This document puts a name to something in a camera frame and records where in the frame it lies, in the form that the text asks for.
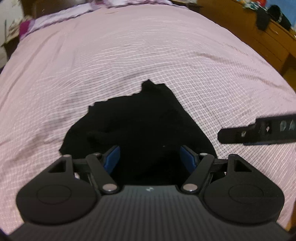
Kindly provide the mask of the dark bedside table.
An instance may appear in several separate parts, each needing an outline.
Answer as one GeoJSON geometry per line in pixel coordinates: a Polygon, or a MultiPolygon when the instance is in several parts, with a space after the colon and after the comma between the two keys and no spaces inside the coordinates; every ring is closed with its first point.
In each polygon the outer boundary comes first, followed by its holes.
{"type": "Polygon", "coordinates": [[[6,52],[7,59],[9,60],[16,50],[17,46],[19,44],[19,37],[13,37],[12,39],[8,40],[7,42],[4,42],[1,47],[4,48],[6,52]]]}

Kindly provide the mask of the wooden dresser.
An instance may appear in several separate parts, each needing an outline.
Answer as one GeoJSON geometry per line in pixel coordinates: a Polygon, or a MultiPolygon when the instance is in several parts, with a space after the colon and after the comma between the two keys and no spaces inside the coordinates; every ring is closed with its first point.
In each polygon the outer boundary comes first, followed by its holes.
{"type": "Polygon", "coordinates": [[[226,28],[260,54],[280,75],[295,70],[295,33],[271,20],[258,29],[256,12],[239,1],[197,1],[200,14],[226,28]]]}

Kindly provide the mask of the pink checked bedsheet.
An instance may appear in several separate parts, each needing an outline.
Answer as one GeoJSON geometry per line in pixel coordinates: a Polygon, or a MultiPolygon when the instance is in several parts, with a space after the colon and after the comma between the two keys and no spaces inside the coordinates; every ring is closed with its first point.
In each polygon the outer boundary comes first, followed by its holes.
{"type": "Polygon", "coordinates": [[[1,73],[1,229],[22,224],[18,190],[59,157],[93,102],[150,79],[169,87],[218,157],[239,154],[295,202],[295,144],[221,145],[217,132],[295,112],[295,92],[259,54],[202,15],[168,5],[101,8],[23,39],[1,73]]]}

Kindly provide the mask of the dark wooden headboard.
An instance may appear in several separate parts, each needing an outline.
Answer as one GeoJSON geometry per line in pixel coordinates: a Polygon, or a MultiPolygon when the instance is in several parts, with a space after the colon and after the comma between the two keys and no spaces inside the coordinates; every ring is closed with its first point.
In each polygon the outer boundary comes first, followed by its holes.
{"type": "Polygon", "coordinates": [[[20,2],[24,16],[32,16],[34,19],[88,3],[86,0],[20,0],[20,2]]]}

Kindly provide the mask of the black bag on dresser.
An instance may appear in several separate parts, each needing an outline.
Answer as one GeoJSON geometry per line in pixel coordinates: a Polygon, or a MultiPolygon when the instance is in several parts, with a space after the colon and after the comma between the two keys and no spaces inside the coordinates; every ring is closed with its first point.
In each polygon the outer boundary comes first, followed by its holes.
{"type": "Polygon", "coordinates": [[[284,29],[287,31],[291,28],[291,23],[288,20],[288,18],[283,14],[280,7],[277,5],[271,5],[268,10],[268,14],[272,18],[273,21],[277,22],[279,25],[281,25],[284,29]]]}

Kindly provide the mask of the black garment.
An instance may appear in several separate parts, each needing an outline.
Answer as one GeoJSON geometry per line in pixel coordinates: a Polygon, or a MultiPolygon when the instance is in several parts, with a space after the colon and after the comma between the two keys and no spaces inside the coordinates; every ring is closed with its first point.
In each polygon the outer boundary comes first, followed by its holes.
{"type": "Polygon", "coordinates": [[[147,80],[139,93],[95,102],[66,133],[60,153],[82,159],[119,146],[110,176],[117,185],[180,185],[190,172],[181,146],[215,155],[200,127],[164,84],[147,80]]]}

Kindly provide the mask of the black cloth on dresser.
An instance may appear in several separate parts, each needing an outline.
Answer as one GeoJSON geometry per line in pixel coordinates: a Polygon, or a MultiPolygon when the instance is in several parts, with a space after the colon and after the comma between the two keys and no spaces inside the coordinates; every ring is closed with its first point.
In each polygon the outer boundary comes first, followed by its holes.
{"type": "Polygon", "coordinates": [[[256,10],[256,26],[259,30],[265,31],[269,25],[270,16],[263,8],[256,10]]]}

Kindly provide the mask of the magenta cloth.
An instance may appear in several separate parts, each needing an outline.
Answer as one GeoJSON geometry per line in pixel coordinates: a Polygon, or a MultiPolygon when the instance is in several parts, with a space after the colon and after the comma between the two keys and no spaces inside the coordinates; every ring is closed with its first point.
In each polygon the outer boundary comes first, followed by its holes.
{"type": "Polygon", "coordinates": [[[25,37],[25,35],[27,34],[27,32],[29,31],[31,25],[31,20],[26,20],[20,23],[20,27],[19,27],[19,39],[22,40],[23,37],[25,37]]]}

